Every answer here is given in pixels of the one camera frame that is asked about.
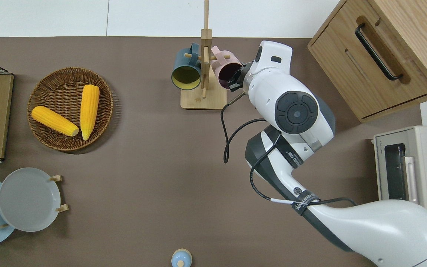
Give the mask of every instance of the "oven window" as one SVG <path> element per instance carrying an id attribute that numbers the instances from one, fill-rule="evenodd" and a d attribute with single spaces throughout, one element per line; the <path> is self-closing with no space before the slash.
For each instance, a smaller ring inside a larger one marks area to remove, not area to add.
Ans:
<path id="1" fill-rule="evenodd" d="M 407 200 L 405 174 L 405 144 L 385 147 L 388 195 L 391 200 Z"/>

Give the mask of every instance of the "wooden cabinet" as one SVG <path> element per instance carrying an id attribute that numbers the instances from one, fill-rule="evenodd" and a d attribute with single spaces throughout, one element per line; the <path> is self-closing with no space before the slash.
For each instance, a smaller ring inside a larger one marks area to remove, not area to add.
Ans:
<path id="1" fill-rule="evenodd" d="M 427 1 L 341 0 L 308 48 L 361 122 L 427 101 Z"/>

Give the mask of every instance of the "black drawer handle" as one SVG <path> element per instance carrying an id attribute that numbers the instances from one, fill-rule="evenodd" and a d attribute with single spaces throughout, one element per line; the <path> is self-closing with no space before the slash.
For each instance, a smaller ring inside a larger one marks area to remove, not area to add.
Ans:
<path id="1" fill-rule="evenodd" d="M 365 47 L 365 50 L 370 54 L 370 56 L 373 59 L 373 61 L 375 61 L 375 63 L 381 69 L 381 71 L 383 72 L 383 74 L 390 81 L 395 81 L 395 80 L 398 80 L 401 77 L 403 77 L 403 74 L 400 74 L 398 76 L 394 76 L 393 74 L 391 74 L 390 70 L 388 70 L 387 66 L 385 66 L 385 63 L 383 61 L 381 61 L 381 59 L 378 56 L 378 54 L 375 52 L 375 50 L 373 50 L 373 48 L 371 47 L 371 45 L 369 44 L 369 42 L 365 39 L 365 37 L 361 33 L 360 29 L 363 26 L 365 26 L 365 23 L 360 24 L 359 27 L 357 27 L 357 29 L 355 29 L 355 35 L 357 36 L 357 38 L 359 39 L 359 41 L 361 42 L 361 44 L 363 45 L 363 47 Z"/>

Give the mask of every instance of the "round woven basket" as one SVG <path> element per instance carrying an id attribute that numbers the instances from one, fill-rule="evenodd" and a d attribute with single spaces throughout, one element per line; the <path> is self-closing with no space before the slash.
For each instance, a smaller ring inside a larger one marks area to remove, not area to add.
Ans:
<path id="1" fill-rule="evenodd" d="M 88 140 L 82 139 L 81 131 L 70 137 L 32 118 L 32 109 L 42 105 L 80 128 L 80 103 L 83 87 L 87 84 L 100 88 L 95 127 Z M 27 120 L 34 136 L 47 147 L 60 151 L 74 151 L 93 143 L 106 130 L 112 113 L 113 96 L 106 82 L 93 71 L 79 67 L 59 69 L 44 77 L 32 91 L 27 104 Z"/>

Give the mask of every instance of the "mug handle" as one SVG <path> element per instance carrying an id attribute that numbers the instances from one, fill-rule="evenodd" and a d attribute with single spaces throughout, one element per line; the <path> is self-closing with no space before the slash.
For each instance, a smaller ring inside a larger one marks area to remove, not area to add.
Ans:
<path id="1" fill-rule="evenodd" d="M 190 53 L 192 56 L 189 60 L 189 65 L 195 66 L 195 64 L 197 64 L 197 61 L 199 60 L 199 54 L 197 54 L 198 52 L 199 52 L 199 45 L 196 43 L 192 43 L 192 45 L 190 46 Z"/>
<path id="2" fill-rule="evenodd" d="M 212 47 L 212 53 L 217 58 L 217 61 L 220 63 L 220 65 L 225 65 L 227 63 L 227 60 L 222 55 L 222 53 L 220 53 L 220 49 L 218 49 L 217 46 Z"/>

